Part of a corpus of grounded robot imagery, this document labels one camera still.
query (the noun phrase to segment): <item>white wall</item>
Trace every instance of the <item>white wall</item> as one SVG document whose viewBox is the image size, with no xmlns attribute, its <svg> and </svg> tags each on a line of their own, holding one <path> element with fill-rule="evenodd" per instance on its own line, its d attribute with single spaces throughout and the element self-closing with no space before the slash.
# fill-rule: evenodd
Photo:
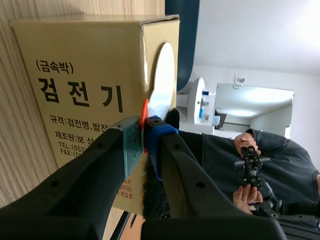
<svg viewBox="0 0 320 240">
<path fill-rule="evenodd" d="M 250 126 L 229 124 L 229 123 L 224 123 L 223 127 L 220 128 L 220 130 L 232 131 L 232 132 L 238 132 L 238 133 L 245 133 L 248 129 L 250 129 Z"/>
<path fill-rule="evenodd" d="M 320 170 L 320 76 L 194 65 L 190 80 L 201 76 L 205 87 L 216 92 L 218 83 L 233 83 L 235 72 L 240 78 L 246 77 L 246 86 L 294 91 L 290 139 L 309 152 L 314 165 Z"/>
<path fill-rule="evenodd" d="M 320 0 L 201 0 L 194 64 L 320 74 Z"/>
<path fill-rule="evenodd" d="M 249 118 L 232 116 L 227 114 L 224 120 L 225 123 L 232 123 L 232 124 L 243 124 L 243 125 L 250 125 L 251 120 Z"/>
<path fill-rule="evenodd" d="M 268 112 L 251 120 L 250 128 L 285 136 L 286 127 L 291 123 L 292 106 Z"/>
</svg>

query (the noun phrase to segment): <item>person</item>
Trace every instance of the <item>person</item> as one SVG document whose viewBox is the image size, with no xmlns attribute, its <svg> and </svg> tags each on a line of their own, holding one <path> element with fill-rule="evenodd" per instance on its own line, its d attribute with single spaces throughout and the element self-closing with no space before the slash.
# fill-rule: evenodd
<svg viewBox="0 0 320 240">
<path fill-rule="evenodd" d="M 179 128 L 179 112 L 174 109 L 166 123 Z M 252 214 L 249 204 L 263 201 L 256 187 L 245 186 L 239 168 L 241 147 L 253 146 L 259 155 L 270 158 L 261 168 L 261 177 L 284 203 L 319 202 L 320 174 L 308 152 L 284 136 L 249 129 L 234 140 L 209 134 L 179 131 L 203 170 L 233 204 Z"/>
</svg>

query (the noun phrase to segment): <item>circular hole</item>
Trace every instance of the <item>circular hole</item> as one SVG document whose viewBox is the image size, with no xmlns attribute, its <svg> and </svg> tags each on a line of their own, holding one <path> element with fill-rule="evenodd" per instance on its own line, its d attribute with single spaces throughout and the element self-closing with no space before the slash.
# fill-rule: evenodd
<svg viewBox="0 0 320 240">
<path fill-rule="evenodd" d="M 51 187 L 57 187 L 59 185 L 59 181 L 53 181 L 52 183 L 51 183 Z"/>
<path fill-rule="evenodd" d="M 200 189 L 203 189 L 203 188 L 205 187 L 205 184 L 204 184 L 203 182 L 198 182 L 198 183 L 196 184 L 196 187 L 197 187 L 197 188 L 200 188 Z"/>
</svg>

